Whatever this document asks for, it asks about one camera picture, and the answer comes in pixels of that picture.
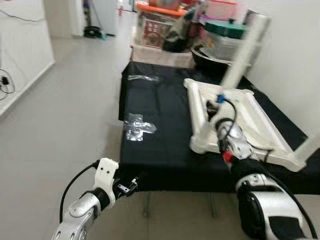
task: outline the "power cord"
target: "power cord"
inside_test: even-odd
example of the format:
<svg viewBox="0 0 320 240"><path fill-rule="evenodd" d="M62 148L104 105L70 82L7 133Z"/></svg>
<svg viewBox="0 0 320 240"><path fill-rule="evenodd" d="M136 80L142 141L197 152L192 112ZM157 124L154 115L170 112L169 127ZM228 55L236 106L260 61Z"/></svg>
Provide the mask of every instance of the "power cord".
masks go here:
<svg viewBox="0 0 320 240"><path fill-rule="evenodd" d="M8 96L8 94L4 92L4 96L3 96L3 97L0 97L0 101L3 100L3 99L5 99L7 96Z"/></svg>
<svg viewBox="0 0 320 240"><path fill-rule="evenodd" d="M234 105L234 103L232 101L230 101L229 99L227 98L224 98L224 101L227 102L228 104L230 104L232 107L233 107L233 110L234 110L234 117L233 117L233 120L232 120L232 124L231 124L231 127L229 128L228 132L226 133L226 135L224 136L224 139L226 139L226 137L229 136L230 132L231 132L231 129L234 127L235 125L235 122L236 122L236 119L237 119L237 116L238 116L238 112L237 112L237 109L236 109L236 106Z"/></svg>
<svg viewBox="0 0 320 240"><path fill-rule="evenodd" d="M69 184L66 186L62 196L61 196L61 201L60 201L60 210L59 210L59 222L62 223L63 221L63 211L64 211L64 203L65 203L65 198L68 193L68 190L70 189L71 185L79 178L83 173L85 173L87 170L90 168L98 168L100 160L95 161L94 163L90 164L89 166L85 167L82 171L80 171L75 177L69 182Z"/></svg>
<svg viewBox="0 0 320 240"><path fill-rule="evenodd" d="M19 93L25 87L26 82L28 81L28 77L27 77L26 73L21 69L21 67L19 67L19 64L17 63L17 61L11 56L10 52L8 50L6 50L6 49L2 49L2 51L6 52L6 56L8 56L11 59L11 61L15 65L15 67L19 70L19 72L21 73L22 77L24 78L24 81L23 81L21 89L17 89L17 87L15 87L15 92Z"/></svg>
<svg viewBox="0 0 320 240"><path fill-rule="evenodd" d="M267 149L267 148L257 147L257 146L251 144L251 143L248 142L248 141L247 141L247 143L250 144L251 147L253 147L254 149L258 149L258 150L261 150L261 151L266 151L266 155L264 156L263 162L264 162L264 163L267 163L269 154L272 153L272 152L274 151L274 149Z"/></svg>
<svg viewBox="0 0 320 240"><path fill-rule="evenodd" d="M6 71L6 70L4 70L2 68L0 68L0 72L1 71L4 72L5 74L7 74L8 77L6 77L6 76L2 76L1 77L1 79L0 79L0 83L1 83L0 84L0 90L2 92L4 92L5 94L12 94L13 92L16 91L16 86L15 86L15 83L14 83L14 81L12 79L12 76L8 71ZM12 86L12 91L8 91L8 85Z"/></svg>
<svg viewBox="0 0 320 240"><path fill-rule="evenodd" d="M23 20L25 22L33 22L33 23L37 23L37 22L41 22L43 20L45 20L46 18L40 18L40 19L36 19L36 20L33 20L33 19L25 19L23 17L19 17L19 16L15 16L15 15L11 15L9 13L7 13L6 11L0 9L0 13L3 13L4 15L6 15L7 17L10 17L10 18L15 18L15 19L20 19L20 20Z"/></svg>

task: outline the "black tablecloth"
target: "black tablecloth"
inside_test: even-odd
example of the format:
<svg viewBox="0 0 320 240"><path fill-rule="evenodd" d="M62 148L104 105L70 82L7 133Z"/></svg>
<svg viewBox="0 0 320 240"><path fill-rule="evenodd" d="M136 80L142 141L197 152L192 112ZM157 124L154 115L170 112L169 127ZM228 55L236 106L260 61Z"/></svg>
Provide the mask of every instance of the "black tablecloth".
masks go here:
<svg viewBox="0 0 320 240"><path fill-rule="evenodd" d="M122 73L119 120L123 121L129 113L142 114L143 121L153 123L157 130L154 134L145 133L141 142L129 141L123 133L118 174L130 179L143 173L141 191L234 192L235 183L220 154L200 155L189 148L192 123L187 90L183 86L185 78L219 84L224 73L222 68L204 72L130 62ZM158 77L158 81L128 80L129 75ZM254 92L256 100L293 150L306 139L305 134L248 80L243 78L239 88ZM320 194L319 150L300 172L273 164L267 164L266 168L294 193Z"/></svg>

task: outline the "robotic arm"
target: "robotic arm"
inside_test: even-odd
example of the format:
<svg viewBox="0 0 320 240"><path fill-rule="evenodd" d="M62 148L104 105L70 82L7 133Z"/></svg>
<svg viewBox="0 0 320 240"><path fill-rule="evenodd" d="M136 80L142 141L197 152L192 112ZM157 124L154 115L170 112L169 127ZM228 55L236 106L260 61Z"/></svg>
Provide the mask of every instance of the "robotic arm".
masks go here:
<svg viewBox="0 0 320 240"><path fill-rule="evenodd" d="M115 182L114 175L119 164L109 158L99 160L94 177L93 190L86 191L64 213L63 221L52 240L86 240L87 232L105 208L112 208L116 199L132 195L138 187L135 177L129 187Z"/></svg>
<svg viewBox="0 0 320 240"><path fill-rule="evenodd" d="M225 118L215 128L220 152L236 182L243 231L259 240L305 239L304 216L316 239L311 220L294 195L259 161L250 159L254 150L239 125Z"/></svg>
<svg viewBox="0 0 320 240"><path fill-rule="evenodd" d="M217 111L212 104L207 104L209 121ZM250 158L255 157L253 147L235 120L221 119L215 128L220 152L236 182L243 231L250 238L259 240L306 239L302 231L305 218L312 237L317 239L310 218L295 196L259 161ZM102 158L95 167L93 190L85 192L67 208L52 240L86 240L88 230L101 211L112 208L119 197L130 196L136 191L138 177L129 187L115 181L117 162Z"/></svg>

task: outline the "gray tile floor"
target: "gray tile floor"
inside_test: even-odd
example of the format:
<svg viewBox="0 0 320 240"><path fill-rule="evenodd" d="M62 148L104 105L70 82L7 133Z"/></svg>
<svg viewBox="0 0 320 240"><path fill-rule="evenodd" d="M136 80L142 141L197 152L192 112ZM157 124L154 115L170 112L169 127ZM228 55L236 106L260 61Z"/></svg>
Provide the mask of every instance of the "gray tile floor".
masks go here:
<svg viewBox="0 0 320 240"><path fill-rule="evenodd" d="M135 20L125 12L116 38L79 40L0 121L0 239L51 239L68 181L98 158L119 160L120 77ZM74 184L66 206L92 187L93 177L88 171ZM146 193L137 193L104 211L88 239L247 239L234 196L214 198L216 218L208 193L153 192L146 219ZM319 196L301 198L320 232Z"/></svg>

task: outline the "green lid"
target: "green lid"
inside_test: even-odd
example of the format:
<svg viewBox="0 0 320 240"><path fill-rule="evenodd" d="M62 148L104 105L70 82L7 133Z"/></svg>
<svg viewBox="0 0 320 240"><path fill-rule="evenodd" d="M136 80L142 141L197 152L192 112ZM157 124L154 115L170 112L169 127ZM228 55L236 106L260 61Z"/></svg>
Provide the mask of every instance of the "green lid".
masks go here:
<svg viewBox="0 0 320 240"><path fill-rule="evenodd" d="M234 19L229 19L229 22L211 20L205 24L205 30L218 34L223 37L241 39L248 27L243 24L234 24Z"/></svg>

